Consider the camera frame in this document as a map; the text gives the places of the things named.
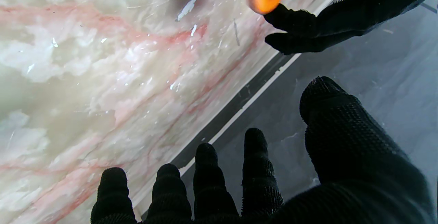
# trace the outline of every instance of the pink marbled surface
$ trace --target pink marbled surface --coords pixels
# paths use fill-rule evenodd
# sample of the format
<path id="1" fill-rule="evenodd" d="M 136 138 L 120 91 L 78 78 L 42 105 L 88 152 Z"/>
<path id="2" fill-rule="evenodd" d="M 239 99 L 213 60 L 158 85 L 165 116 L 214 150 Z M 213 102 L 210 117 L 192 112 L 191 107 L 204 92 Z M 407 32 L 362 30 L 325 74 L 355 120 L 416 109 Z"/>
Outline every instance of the pink marbled surface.
<path id="1" fill-rule="evenodd" d="M 110 166 L 135 199 L 275 54 L 246 0 L 187 1 L 0 0 L 0 223 L 87 223 Z"/>

